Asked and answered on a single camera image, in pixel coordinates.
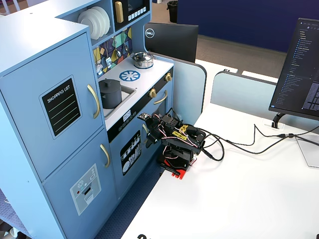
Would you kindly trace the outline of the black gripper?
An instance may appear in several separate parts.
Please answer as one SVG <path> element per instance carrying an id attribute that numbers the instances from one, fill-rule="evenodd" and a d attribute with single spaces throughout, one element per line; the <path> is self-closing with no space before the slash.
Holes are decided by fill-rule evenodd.
<path id="1" fill-rule="evenodd" d="M 161 138 L 166 136 L 160 116 L 147 116 L 147 128 L 146 148 L 149 148 L 152 144 L 161 143 Z"/>

